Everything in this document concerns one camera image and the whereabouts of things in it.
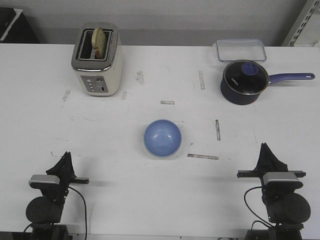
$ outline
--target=pan handle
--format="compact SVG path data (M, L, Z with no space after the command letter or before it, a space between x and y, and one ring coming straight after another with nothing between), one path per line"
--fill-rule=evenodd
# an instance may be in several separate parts
M285 80L312 80L315 77L313 73L280 73L270 75L269 84L275 84Z

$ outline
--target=table surface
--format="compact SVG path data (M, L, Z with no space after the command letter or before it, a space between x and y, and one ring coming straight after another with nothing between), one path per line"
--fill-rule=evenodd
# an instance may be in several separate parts
M72 185L86 199L90 234L243 237L256 219L244 192L260 181L236 174L255 168L265 142L289 170L306 172L296 192L309 202L311 217L301 234L319 237L318 77L270 85L257 101L239 106L221 94L221 66L212 47L123 46L119 91L92 97L71 67L73 48L0 44L1 231L21 232L29 224L26 207L41 195L29 179L70 151L75 174L90 178L88 185ZM270 75L320 76L318 48L265 51L262 65ZM145 128L157 119L175 122L182 133L178 152L164 159L150 155L143 143ZM247 198L266 219L261 191ZM61 223L71 233L85 231L83 202L74 192Z

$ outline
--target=gray wall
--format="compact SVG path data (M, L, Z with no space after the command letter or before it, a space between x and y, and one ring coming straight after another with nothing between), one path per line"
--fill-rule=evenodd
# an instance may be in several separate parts
M259 38L280 46L305 0L0 0L23 9L42 43L74 44L87 22L111 22L124 45L210 46Z

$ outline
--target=tape mark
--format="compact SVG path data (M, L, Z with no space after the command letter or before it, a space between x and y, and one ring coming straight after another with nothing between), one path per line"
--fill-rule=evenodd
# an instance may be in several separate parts
M161 104L168 104L168 105L175 105L175 101L166 101L166 100L161 100Z
M213 160L219 160L218 156L210 156L210 155L200 155L200 154L192 154L188 153L188 158L198 158L198 159L213 159Z
M201 90L205 89L205 81L204 81L204 72L202 70L198 71L199 73L199 81Z
M65 93L64 93L64 96L63 96L62 100L66 101L66 99L68 98L69 94L70 94L70 90L68 90L68 89L65 90Z
M215 120L216 139L221 141L219 120Z
M125 100L126 98L127 98L127 92L124 91L124 92L122 93L121 99L122 99L122 100Z
M136 73L135 79L137 80L140 85L145 85L145 79L144 79L144 72L143 71L138 71Z
M253 135L254 135L254 140L255 140L255 143L256 143L256 144L258 144L258 142L257 142L257 137L256 137L256 131L255 131L255 129L253 129Z
M103 118L98 118L98 119L89 119L89 118L86 118L86 117L84 117L83 116L83 118L85 119L85 120L88 120L88 121L91 121L91 122L96 122L96 121L103 121Z

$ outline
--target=saucepan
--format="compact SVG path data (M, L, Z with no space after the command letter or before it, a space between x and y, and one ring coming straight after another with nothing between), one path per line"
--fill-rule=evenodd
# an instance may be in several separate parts
M312 80L313 73L280 73L268 75L258 63L250 60L231 62L223 71L220 84L223 96L237 105L253 103L270 84L285 80Z

